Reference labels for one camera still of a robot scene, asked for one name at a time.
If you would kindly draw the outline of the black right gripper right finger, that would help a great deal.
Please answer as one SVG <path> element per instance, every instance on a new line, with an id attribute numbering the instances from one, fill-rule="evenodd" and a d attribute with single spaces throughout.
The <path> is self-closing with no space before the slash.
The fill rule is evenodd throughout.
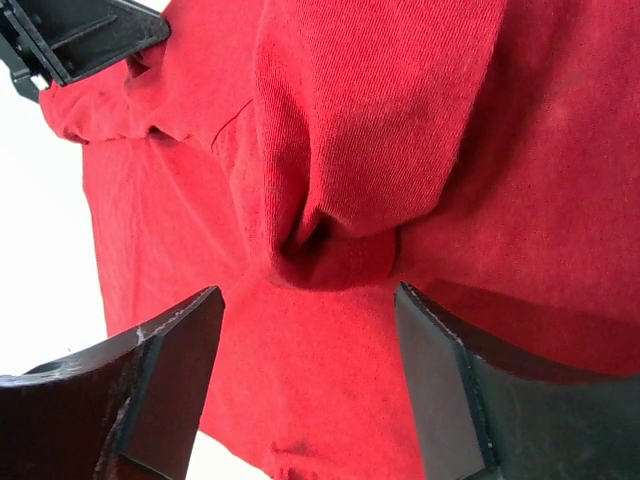
<path id="1" fill-rule="evenodd" d="M 459 319 L 414 286 L 394 298 L 430 479 L 635 479 L 639 379 L 566 366 Z"/>

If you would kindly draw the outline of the red t shirt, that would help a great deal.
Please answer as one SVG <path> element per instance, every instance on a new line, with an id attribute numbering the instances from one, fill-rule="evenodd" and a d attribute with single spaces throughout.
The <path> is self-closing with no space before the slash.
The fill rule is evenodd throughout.
<path id="1" fill-rule="evenodd" d="M 203 431 L 274 479 L 420 479 L 393 293 L 639 370 L 635 1 L 173 1 L 44 117 L 110 333 L 226 303 Z"/>

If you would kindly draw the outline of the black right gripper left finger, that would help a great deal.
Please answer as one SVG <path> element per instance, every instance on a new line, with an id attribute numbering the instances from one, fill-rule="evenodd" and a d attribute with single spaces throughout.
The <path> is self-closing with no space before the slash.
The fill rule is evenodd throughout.
<path id="1" fill-rule="evenodd" d="M 208 287 L 90 348 L 2 376 L 2 478 L 185 478 L 223 311 Z"/>

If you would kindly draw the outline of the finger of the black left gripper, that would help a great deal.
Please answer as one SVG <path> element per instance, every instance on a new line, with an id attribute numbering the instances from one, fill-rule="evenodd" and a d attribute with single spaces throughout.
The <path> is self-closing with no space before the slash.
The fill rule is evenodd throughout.
<path id="1" fill-rule="evenodd" d="M 1 3 L 1 61 L 16 92 L 37 100 L 165 41 L 161 13 L 136 1 L 7 0 Z"/>

